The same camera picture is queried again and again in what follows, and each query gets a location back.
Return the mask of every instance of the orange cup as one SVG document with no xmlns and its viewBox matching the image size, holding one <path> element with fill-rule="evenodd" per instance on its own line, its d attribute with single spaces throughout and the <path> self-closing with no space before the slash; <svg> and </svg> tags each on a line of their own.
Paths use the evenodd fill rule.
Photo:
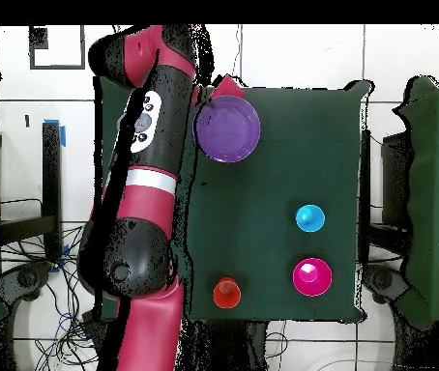
<svg viewBox="0 0 439 371">
<path fill-rule="evenodd" d="M 213 300 L 217 307 L 233 308 L 240 301 L 240 287 L 231 277 L 222 278 L 213 291 Z"/>
</svg>

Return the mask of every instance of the purple cup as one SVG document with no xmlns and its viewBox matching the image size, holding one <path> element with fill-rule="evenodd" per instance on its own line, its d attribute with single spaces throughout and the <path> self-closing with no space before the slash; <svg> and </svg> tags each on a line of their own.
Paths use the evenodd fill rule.
<svg viewBox="0 0 439 371">
<path fill-rule="evenodd" d="M 246 100 L 220 96 L 197 113 L 194 130 L 208 157 L 219 162 L 238 162 L 257 146 L 261 125 L 255 109 Z"/>
</svg>

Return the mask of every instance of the white floor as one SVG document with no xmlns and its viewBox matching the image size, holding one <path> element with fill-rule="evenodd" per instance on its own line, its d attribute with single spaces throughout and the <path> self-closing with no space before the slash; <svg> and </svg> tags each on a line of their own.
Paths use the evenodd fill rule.
<svg viewBox="0 0 439 371">
<path fill-rule="evenodd" d="M 49 50 L 36 51 L 38 64 L 77 64 L 78 48 L 71 46 L 77 28 L 49 27 Z M 232 73 L 235 67 L 234 73 L 250 87 L 336 89 L 352 80 L 373 81 L 367 124 L 378 141 L 405 130 L 392 108 L 401 103 L 408 79 L 430 74 L 439 81 L 439 25 L 256 24 L 243 25 L 242 34 L 233 24 L 209 25 L 208 29 L 216 61 L 213 78 L 218 73 Z M 110 25 L 85 26 L 86 52 L 96 39 L 112 31 Z M 240 55 L 237 39 L 242 39 Z M 41 123 L 58 119 L 67 135 L 62 149 L 63 221 L 64 229 L 71 229 L 87 220 L 94 192 L 93 74 L 87 64 L 83 71 L 30 71 L 27 52 L 27 27 L 0 27 L 2 201 L 42 197 Z M 371 203 L 380 206 L 382 167 L 377 143 L 371 146 L 371 174 Z M 20 218 L 39 215 L 40 208 L 37 202 L 25 202 L 3 205 L 2 212 L 6 219 Z M 371 217 L 380 221 L 380 210 L 372 209 Z M 66 244 L 72 243 L 74 235 L 66 237 Z M 371 257 L 383 256 L 388 255 L 371 249 Z M 3 251 L 0 257 L 1 271 L 17 263 L 9 261 L 18 258 L 11 253 Z M 73 270 L 73 264 L 67 264 L 67 269 Z M 60 311 L 67 312 L 65 280 L 60 273 L 52 273 L 48 283 L 58 296 Z M 89 309 L 91 297 L 81 287 L 78 294 L 81 311 Z M 362 308 L 367 319 L 358 325 L 287 322 L 288 345 L 277 334 L 267 342 L 268 357 L 285 350 L 281 356 L 268 358 L 271 371 L 389 371 L 395 341 L 390 310 L 374 303 L 366 290 Z M 280 331 L 282 325 L 271 323 L 270 331 Z M 34 371 L 41 356 L 35 339 L 50 344 L 58 327 L 59 315 L 48 289 L 43 288 L 35 302 L 22 303 L 15 323 L 20 371 Z M 81 370 L 70 367 L 62 371 Z"/>
</svg>

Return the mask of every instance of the pink cup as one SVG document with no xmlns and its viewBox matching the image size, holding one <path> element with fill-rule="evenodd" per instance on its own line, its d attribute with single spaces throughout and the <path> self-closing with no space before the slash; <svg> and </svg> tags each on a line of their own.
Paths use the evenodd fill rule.
<svg viewBox="0 0 439 371">
<path fill-rule="evenodd" d="M 293 285 L 304 296 L 321 296 L 331 284 L 332 270 L 321 259 L 305 259 L 293 270 Z"/>
</svg>

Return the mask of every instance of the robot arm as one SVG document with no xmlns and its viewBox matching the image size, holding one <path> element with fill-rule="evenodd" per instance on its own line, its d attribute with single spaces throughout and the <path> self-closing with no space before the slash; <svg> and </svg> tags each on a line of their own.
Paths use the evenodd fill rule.
<svg viewBox="0 0 439 371">
<path fill-rule="evenodd" d="M 96 307 L 101 294 L 119 300 L 124 335 L 116 371 L 173 371 L 183 285 L 168 254 L 195 76 L 190 27 L 108 36 L 91 47 L 89 63 L 96 75 L 136 90 L 102 203 L 84 230 L 80 281 Z"/>
</svg>

